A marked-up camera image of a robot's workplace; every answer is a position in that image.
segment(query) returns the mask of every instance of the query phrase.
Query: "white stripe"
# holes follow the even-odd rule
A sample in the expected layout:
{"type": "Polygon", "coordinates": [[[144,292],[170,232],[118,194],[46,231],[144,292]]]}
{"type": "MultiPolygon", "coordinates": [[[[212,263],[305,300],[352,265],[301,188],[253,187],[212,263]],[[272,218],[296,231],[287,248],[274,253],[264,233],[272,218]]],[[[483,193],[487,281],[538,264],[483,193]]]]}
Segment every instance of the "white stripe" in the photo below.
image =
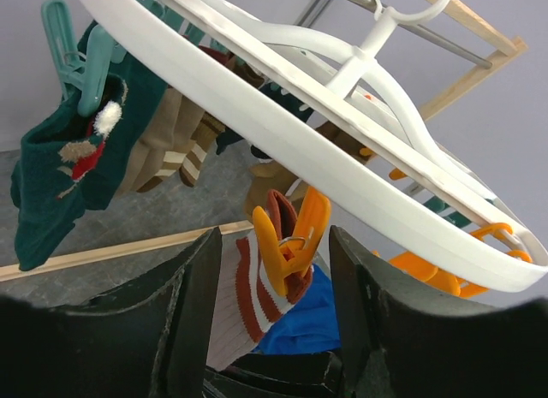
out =
{"type": "Polygon", "coordinates": [[[169,177],[176,172],[176,169],[159,169],[155,174],[156,177],[169,177]]]}
{"type": "Polygon", "coordinates": [[[184,161],[186,156],[187,153],[185,152],[166,151],[164,161],[166,163],[180,164],[184,161]]]}
{"type": "Polygon", "coordinates": [[[259,276],[260,281],[265,286],[266,292],[274,301],[274,304],[276,305],[278,311],[280,311],[282,314],[287,313],[287,311],[291,309],[292,305],[289,303],[286,297],[278,295],[276,290],[272,287],[271,282],[268,279],[268,275],[266,274],[265,263],[261,263],[260,265],[259,276]]]}
{"type": "Polygon", "coordinates": [[[190,174],[194,180],[198,180],[200,177],[200,172],[196,169],[196,166],[190,160],[185,160],[182,162],[182,167],[190,174]]]}
{"type": "Polygon", "coordinates": [[[259,280],[259,246],[257,237],[251,233],[248,237],[249,242],[249,286],[251,287],[251,302],[259,328],[264,333],[268,332],[272,323],[266,317],[265,311],[259,302],[257,294],[257,281],[259,280]]]}
{"type": "Polygon", "coordinates": [[[198,143],[194,144],[194,147],[192,147],[192,152],[196,154],[196,157],[203,163],[207,156],[207,151],[204,151],[204,149],[200,146],[198,146],[198,143]]]}

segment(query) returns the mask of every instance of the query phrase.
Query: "white hook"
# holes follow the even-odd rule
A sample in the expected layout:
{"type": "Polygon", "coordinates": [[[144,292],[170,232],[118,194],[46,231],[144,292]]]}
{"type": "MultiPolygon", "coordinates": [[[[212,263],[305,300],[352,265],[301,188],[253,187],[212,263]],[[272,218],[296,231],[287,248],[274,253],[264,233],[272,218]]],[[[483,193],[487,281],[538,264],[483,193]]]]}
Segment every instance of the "white hook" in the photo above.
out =
{"type": "MultiPolygon", "coordinates": [[[[420,23],[424,23],[426,21],[429,21],[442,13],[449,4],[451,0],[437,0],[432,6],[430,6],[428,9],[423,10],[419,13],[414,13],[411,15],[405,15],[404,13],[400,13],[393,7],[387,8],[385,11],[390,12],[390,17],[394,19],[398,24],[404,24],[404,25],[417,25],[420,23]]],[[[373,16],[375,20],[378,20],[378,18],[383,13],[383,5],[380,0],[375,0],[375,3],[377,4],[377,8],[375,9],[375,12],[373,13],[373,16]]]]}

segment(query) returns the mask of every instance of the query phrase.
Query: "white pom-pom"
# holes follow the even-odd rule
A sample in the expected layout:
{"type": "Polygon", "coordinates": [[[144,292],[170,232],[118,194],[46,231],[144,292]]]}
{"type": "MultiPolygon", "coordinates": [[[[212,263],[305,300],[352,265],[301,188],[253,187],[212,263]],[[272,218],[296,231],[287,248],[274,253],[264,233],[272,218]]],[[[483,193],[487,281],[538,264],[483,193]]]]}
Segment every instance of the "white pom-pom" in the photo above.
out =
{"type": "Polygon", "coordinates": [[[106,106],[95,117],[93,127],[98,135],[107,138],[112,128],[122,118],[122,107],[120,104],[109,101],[106,106]]]}

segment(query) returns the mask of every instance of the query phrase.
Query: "wooden rack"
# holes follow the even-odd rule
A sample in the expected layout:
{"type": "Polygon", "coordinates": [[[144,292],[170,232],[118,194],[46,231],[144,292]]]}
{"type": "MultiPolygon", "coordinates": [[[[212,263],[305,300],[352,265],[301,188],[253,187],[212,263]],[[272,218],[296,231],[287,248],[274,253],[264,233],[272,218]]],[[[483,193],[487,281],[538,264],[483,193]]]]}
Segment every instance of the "wooden rack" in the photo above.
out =
{"type": "MultiPolygon", "coordinates": [[[[492,63],[491,68],[472,68],[457,82],[419,108],[425,122],[452,105],[459,98],[483,82],[483,80],[494,75],[502,67],[515,60],[527,50],[527,45],[520,37],[508,39],[460,0],[451,0],[444,13],[482,38],[486,43],[492,45],[495,48],[495,51],[486,58],[492,63]]],[[[249,230],[253,226],[248,221],[240,221],[218,227],[223,234],[234,234],[249,230]]],[[[0,282],[188,243],[196,240],[200,235],[211,228],[214,227],[53,257],[50,258],[46,264],[30,272],[20,272],[17,264],[0,267],[0,282]]]]}

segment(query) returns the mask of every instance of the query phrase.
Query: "floor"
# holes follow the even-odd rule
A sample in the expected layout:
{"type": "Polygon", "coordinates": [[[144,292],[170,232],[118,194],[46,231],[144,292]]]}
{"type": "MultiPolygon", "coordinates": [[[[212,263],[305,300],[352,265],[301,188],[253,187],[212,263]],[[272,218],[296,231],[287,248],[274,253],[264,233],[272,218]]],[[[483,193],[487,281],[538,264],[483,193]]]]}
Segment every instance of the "floor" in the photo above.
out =
{"type": "MultiPolygon", "coordinates": [[[[17,264],[13,242],[18,210],[11,202],[9,186],[18,157],[18,151],[0,153],[0,266],[17,264]]],[[[174,176],[149,193],[130,193],[113,200],[106,211],[89,211],[53,255],[240,221],[251,183],[247,168],[254,162],[245,142],[231,146],[220,157],[211,153],[195,188],[185,187],[174,176]]],[[[41,306],[80,303],[174,257],[182,247],[0,282],[0,294],[41,306]]]]}

